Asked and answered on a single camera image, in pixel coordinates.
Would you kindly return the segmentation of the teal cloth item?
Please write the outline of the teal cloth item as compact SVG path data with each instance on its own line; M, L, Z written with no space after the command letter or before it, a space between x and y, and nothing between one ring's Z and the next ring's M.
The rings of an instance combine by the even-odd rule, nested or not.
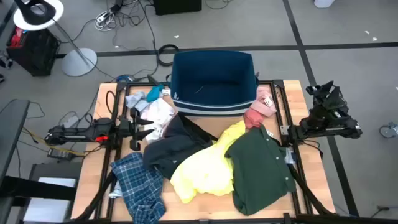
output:
M151 102L157 100L160 97L163 89L164 89L163 84L153 86L152 89L150 90L150 92L148 92L148 94L146 95L146 101L148 103L151 103Z

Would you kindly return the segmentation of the pale pink garment with tag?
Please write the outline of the pale pink garment with tag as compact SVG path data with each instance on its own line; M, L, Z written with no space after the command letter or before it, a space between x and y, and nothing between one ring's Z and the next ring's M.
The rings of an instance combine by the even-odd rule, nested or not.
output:
M153 121L152 124L144 126L144 130L154 131L145 137L148 143L158 141L163 137L166 125L174 117L175 110L163 99L158 98L147 106L141 113L141 119Z

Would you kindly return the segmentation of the blue plaid shirt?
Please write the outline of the blue plaid shirt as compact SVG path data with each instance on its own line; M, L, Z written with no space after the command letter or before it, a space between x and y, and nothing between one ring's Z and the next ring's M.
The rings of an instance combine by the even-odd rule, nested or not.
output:
M166 212L161 196L162 174L146 169L140 152L132 152L112 162L111 168L134 224L157 224Z

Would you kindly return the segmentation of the light grey garment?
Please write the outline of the light grey garment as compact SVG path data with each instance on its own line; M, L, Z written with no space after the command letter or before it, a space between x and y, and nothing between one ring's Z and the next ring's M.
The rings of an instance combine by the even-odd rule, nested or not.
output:
M139 112L143 111L150 105L146 100L146 94L143 91L138 91L132 95L125 97L125 104L128 108L135 108Z

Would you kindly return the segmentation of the black aluminium table frame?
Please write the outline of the black aluminium table frame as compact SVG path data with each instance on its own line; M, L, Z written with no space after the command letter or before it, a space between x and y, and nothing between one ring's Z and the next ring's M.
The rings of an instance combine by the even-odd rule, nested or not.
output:
M130 92L137 91L149 92L152 88L150 83L132 83ZM308 116L308 109L304 98L304 93L299 80L272 80L259 81L262 86L270 85L276 91L279 109L281 111L281 122L283 124L292 123L299 124L299 121ZM109 117L110 113L105 105L106 93L108 91L115 92L116 83L102 83L99 86L98 97L95 101L95 118ZM188 117L193 122L201 126L202 129L219 137L221 133L230 125L237 123L241 117ZM280 141L279 126L277 124L277 115L264 120L267 130L274 134L274 138ZM330 212L335 213L335 206L331 197L331 192L326 179L325 170L320 157L320 152L312 146L306 144L298 146L300 159L305 176L306 183L310 190L322 205ZM90 153L83 160L80 172L80 179L77 187L76 197L73 203L71 218L77 218L81 215L88 204L92 201L97 193L105 161L107 175L110 172L110 162L115 160L116 151L110 152L110 159L105 158L106 150L102 149L97 152ZM297 199L301 213L310 214L306 209L306 199L301 188L297 185ZM101 201L99 217L106 218L108 202L113 202L111 212L111 221L118 223L132 223L123 198L109 199L108 193L110 188L106 190ZM160 219L160 224L212 224L212 223L280 223L283 216L288 213L291 218L296 217L294 209L294 196L287 194L272 205L264 208L251 216L244 216L239 213L234 205L231 194L217 197L212 194L198 194L190 203L182 203L177 197L174 188L168 180L164 182L162 198L166 206L166 213Z

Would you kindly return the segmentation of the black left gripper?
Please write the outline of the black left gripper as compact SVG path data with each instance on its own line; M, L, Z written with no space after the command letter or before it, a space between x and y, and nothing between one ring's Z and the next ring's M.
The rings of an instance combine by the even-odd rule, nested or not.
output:
M129 109L129 116L121 115L119 116L119 125L117 135L118 138L132 137L129 142L130 149L133 151L140 151L141 145L139 141L143 140L147 135L152 133L154 129L148 129L143 131L138 131L137 125L145 126L148 124L153 124L153 121L141 119L138 110L135 108Z

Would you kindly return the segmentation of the red object in crate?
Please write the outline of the red object in crate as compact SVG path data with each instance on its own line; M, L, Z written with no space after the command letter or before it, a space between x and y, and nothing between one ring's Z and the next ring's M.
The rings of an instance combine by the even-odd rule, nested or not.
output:
M11 40L9 41L9 46L16 48L22 45L24 38L24 30L16 27L13 35L11 36Z

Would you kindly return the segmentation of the dark charcoal hoodie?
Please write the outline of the dark charcoal hoodie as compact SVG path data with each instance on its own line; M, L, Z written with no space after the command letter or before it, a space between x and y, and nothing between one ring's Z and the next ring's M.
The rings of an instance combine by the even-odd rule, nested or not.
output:
M144 168L157 170L163 177L170 179L185 159L212 146L217 139L186 116L178 113L166 127L164 137L145 147Z

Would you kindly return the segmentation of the yellow shirt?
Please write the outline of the yellow shirt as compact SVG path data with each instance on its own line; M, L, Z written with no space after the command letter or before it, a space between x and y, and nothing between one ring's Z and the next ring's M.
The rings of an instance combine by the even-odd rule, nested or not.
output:
M245 132L243 120L231 125L217 142L192 154L176 168L170 183L182 203L189 203L197 194L223 196L233 191L233 162L225 154Z

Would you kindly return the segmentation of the white floor object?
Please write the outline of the white floor object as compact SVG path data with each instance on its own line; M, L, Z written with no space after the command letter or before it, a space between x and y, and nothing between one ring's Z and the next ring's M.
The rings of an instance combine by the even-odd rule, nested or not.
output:
M314 5L317 8L323 9L330 7L334 2L335 0L314 0Z

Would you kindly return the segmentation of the salmon red garment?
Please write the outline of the salmon red garment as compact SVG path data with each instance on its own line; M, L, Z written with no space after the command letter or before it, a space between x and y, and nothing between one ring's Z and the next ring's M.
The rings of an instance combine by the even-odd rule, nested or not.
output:
M246 126L246 129L251 129L253 127L259 128L264 120L264 117L260 112L249 108L243 115L243 120Z

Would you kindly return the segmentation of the white floor stand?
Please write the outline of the white floor stand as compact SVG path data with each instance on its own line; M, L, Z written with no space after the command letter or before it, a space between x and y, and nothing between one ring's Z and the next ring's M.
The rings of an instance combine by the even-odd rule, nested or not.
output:
M60 18L63 16L64 6L60 0L45 0L51 4L55 9L55 16L51 21L41 25L32 25L27 23L20 9L17 6L17 10L14 13L13 21L18 28L27 31L37 31L47 29L51 26L55 26L60 33L67 39L67 42L73 47L73 50L64 56L62 60L62 71L69 77L80 77L86 75L97 64L98 58L94 50L90 48L79 48L75 45L72 38L67 34L65 29L59 24Z

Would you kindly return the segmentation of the grey round floor fixture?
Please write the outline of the grey round floor fixture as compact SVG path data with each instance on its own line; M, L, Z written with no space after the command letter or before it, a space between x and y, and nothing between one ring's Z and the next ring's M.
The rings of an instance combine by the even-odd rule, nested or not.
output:
M384 138L398 137L398 124L393 122L383 125L379 128L379 133Z

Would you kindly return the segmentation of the black box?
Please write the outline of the black box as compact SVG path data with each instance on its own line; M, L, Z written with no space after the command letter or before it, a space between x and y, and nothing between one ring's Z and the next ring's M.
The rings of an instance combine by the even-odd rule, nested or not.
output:
M153 5L158 16L202 10L202 0L153 0Z

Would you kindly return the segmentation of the dark green button shirt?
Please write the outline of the dark green button shirt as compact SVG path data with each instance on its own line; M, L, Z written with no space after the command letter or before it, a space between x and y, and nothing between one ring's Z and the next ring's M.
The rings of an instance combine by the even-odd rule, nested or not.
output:
M240 213L253 215L297 190L286 155L265 126L250 129L230 145L224 156L233 164L233 203Z

